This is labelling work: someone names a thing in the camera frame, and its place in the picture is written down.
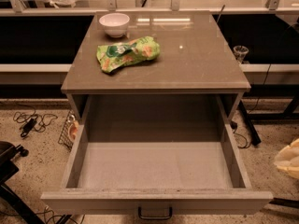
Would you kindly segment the grey top drawer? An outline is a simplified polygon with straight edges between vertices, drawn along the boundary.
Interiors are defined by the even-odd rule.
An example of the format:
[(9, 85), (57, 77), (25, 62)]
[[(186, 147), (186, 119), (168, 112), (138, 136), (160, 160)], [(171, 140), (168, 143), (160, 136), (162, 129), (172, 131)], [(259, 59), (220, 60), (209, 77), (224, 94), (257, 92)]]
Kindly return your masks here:
[(221, 98), (94, 95), (62, 186), (42, 200), (62, 214), (250, 215), (272, 198), (251, 187)]

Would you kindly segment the grey drawer cabinet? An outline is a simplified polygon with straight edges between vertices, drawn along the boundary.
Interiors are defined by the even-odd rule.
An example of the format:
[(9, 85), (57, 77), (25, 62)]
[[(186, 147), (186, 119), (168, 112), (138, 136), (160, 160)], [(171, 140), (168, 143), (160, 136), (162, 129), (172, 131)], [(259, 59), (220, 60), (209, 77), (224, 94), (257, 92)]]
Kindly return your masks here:
[(113, 44), (99, 24), (97, 13), (64, 80), (75, 114), (82, 116), (86, 97), (113, 93), (216, 93), (230, 118), (250, 84), (208, 11), (130, 11), (123, 42), (152, 36), (160, 56), (107, 75), (96, 59), (99, 45)]

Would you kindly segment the clear glass cup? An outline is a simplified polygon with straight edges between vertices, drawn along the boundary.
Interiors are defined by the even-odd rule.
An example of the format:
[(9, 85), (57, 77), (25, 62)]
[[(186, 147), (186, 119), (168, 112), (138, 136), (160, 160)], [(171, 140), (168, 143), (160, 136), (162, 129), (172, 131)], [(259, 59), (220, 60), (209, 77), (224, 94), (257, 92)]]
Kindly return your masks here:
[(243, 63), (246, 55), (249, 53), (249, 49), (245, 46), (237, 45), (233, 47), (233, 52), (236, 60), (239, 63)]

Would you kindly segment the green snack bag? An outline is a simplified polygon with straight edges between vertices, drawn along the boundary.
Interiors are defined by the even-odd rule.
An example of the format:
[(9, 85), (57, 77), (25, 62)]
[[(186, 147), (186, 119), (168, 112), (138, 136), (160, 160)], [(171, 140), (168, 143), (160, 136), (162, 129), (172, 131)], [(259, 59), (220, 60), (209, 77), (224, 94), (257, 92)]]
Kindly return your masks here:
[(129, 42), (101, 45), (96, 51), (101, 70), (106, 74), (121, 67), (154, 60), (159, 55), (160, 45), (152, 36), (143, 36)]

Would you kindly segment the white bowl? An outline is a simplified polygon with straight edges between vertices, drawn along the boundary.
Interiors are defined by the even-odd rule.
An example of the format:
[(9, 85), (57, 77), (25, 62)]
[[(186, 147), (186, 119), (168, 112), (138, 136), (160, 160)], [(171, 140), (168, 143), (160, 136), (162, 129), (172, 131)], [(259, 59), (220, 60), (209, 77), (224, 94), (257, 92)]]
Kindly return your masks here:
[(130, 17), (123, 13), (109, 13), (99, 19), (104, 32), (110, 37), (122, 37), (125, 35)]

